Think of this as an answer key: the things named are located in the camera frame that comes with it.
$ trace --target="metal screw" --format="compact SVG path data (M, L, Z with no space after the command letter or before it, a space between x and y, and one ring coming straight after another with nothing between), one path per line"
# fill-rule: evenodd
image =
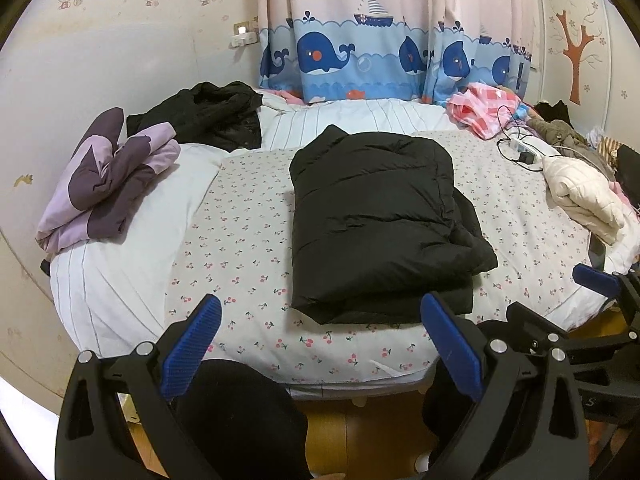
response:
M149 355L153 351L154 351L154 344L150 343L149 341L145 341L143 343L140 343L136 347L136 354L138 354L138 355Z
M94 353L91 350L85 350L78 355L78 362L82 364L88 363L93 356Z
M505 343L502 339L492 340L489 343L489 347L497 354L504 354L507 351L507 343Z
M566 354L564 353L564 351L561 348L554 348L551 351L551 357L553 359L555 359L556 361L564 361L564 358L566 357Z

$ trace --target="folded purple garment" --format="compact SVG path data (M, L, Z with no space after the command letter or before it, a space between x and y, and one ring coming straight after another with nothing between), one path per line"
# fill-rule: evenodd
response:
M82 137L38 224L36 241L47 253L120 234L133 201L178 158L169 123L150 126L118 148L123 124L123 110L112 108Z

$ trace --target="bubble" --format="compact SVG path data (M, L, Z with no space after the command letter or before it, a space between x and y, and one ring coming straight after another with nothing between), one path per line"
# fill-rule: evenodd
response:
M358 70L361 72L368 72L371 70L371 60L369 57L361 57L358 60Z

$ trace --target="wooden floor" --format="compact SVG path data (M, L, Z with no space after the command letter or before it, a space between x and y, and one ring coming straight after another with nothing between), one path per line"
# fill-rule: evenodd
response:
M626 323L619 312L607 311L572 336L587 338L622 332ZM348 400L299 402L309 431L306 457L314 473L347 473L347 480L390 480L415 474L418 455L430 450L434 437L422 424L422 396L417 393L368 399L364 408ZM160 474L142 427L131 431L145 465Z

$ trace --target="white puffer jacket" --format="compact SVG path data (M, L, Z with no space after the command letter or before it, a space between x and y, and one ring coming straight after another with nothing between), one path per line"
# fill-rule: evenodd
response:
M566 156L546 156L542 167L554 201L571 219L613 245L625 226L625 205L609 189L606 177L583 160Z

